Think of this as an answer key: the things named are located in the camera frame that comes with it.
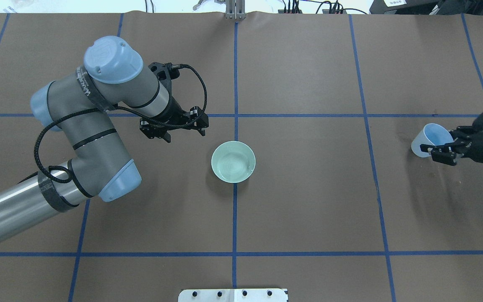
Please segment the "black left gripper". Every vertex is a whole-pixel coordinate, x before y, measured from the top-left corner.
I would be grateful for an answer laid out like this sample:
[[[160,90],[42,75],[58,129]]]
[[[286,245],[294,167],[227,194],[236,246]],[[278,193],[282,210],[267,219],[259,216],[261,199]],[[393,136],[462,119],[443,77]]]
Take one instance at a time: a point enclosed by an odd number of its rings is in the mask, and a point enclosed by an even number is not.
[[[170,143],[169,131],[176,129],[196,130],[201,136],[205,136],[205,129],[209,127],[209,117],[201,109],[194,106],[189,111],[184,111],[174,98],[170,98],[166,109],[151,118],[141,118],[139,130],[148,139],[162,139]]]

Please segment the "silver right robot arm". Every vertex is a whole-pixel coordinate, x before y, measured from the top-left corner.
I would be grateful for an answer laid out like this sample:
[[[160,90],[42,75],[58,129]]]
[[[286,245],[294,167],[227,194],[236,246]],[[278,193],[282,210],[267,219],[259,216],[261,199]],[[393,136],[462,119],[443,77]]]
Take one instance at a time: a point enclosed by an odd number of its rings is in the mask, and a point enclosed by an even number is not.
[[[483,230],[483,112],[468,125],[425,125],[411,143],[409,170],[416,209],[432,227]]]

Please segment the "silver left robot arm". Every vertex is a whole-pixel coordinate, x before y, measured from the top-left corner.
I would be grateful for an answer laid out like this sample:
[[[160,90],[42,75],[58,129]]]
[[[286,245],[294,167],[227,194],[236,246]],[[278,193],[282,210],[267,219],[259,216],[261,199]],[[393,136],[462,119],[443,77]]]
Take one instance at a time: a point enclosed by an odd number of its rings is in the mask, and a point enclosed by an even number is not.
[[[118,36],[96,40],[72,74],[51,81],[30,99],[43,126],[35,140],[36,172],[0,193],[0,243],[92,197],[110,202],[141,181],[108,113],[140,118],[148,139],[209,126],[207,88],[188,64],[154,62]]]

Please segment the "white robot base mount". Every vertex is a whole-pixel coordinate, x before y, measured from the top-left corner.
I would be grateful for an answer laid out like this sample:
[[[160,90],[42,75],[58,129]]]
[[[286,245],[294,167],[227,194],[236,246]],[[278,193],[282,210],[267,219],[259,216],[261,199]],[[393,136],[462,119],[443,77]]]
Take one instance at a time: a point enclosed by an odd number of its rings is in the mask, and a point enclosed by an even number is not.
[[[288,302],[287,289],[188,289],[180,292],[179,302]]]

